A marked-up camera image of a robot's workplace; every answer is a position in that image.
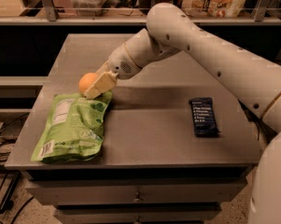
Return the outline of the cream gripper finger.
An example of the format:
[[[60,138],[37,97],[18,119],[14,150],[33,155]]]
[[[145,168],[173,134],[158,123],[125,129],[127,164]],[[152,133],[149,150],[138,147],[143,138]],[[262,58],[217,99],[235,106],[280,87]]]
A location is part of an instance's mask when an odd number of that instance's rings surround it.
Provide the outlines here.
[[[108,67],[108,62],[105,62],[97,71],[96,74],[98,76],[100,76],[101,74],[103,74],[104,72],[108,72],[109,71],[109,67]]]
[[[112,90],[117,85],[117,75],[112,72],[104,72],[83,92],[88,99],[94,99],[102,93]]]

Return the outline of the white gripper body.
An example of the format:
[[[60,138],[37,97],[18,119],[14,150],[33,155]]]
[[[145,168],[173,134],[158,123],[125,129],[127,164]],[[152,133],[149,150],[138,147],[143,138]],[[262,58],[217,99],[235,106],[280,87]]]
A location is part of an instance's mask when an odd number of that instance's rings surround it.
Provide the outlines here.
[[[124,44],[110,54],[107,66],[116,74],[118,79],[130,79],[141,71],[141,68],[135,64]]]

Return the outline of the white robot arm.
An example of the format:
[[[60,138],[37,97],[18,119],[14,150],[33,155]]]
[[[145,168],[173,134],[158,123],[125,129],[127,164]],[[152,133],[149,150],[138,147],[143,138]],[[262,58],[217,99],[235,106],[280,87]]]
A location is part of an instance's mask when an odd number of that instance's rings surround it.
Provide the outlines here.
[[[281,224],[281,66],[196,26],[178,7],[159,3],[147,27],[109,56],[83,95],[94,99],[149,63],[179,51],[189,54],[253,114],[277,132],[263,151],[250,199],[247,224]]]

